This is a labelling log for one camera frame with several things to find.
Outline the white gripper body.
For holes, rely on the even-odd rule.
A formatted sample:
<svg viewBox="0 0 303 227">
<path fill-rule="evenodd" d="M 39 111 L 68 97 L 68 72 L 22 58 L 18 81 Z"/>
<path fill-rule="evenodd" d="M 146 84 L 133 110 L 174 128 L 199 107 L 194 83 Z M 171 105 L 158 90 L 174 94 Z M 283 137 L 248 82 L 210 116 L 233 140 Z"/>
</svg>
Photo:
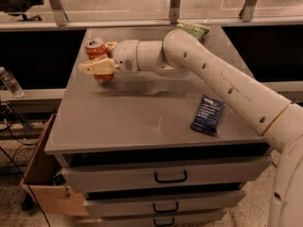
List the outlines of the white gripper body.
<svg viewBox="0 0 303 227">
<path fill-rule="evenodd" d="M 113 56 L 118 65 L 118 70 L 125 74 L 139 72 L 137 65 L 138 40 L 126 40 L 117 44 Z"/>
</svg>

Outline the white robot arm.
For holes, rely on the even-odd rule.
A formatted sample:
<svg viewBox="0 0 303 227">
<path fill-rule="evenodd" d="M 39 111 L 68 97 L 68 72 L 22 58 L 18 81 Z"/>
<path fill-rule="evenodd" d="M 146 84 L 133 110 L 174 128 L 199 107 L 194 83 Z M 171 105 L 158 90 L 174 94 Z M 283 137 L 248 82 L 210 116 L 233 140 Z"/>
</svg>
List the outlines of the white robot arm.
<svg viewBox="0 0 303 227">
<path fill-rule="evenodd" d="M 200 38 L 174 29 L 161 41 L 120 43 L 96 38 L 88 43 L 87 75 L 105 77 L 151 71 L 160 76 L 184 73 L 200 77 L 252 129 L 280 153 L 268 227 L 303 224 L 303 108 L 247 76 L 207 50 Z"/>
</svg>

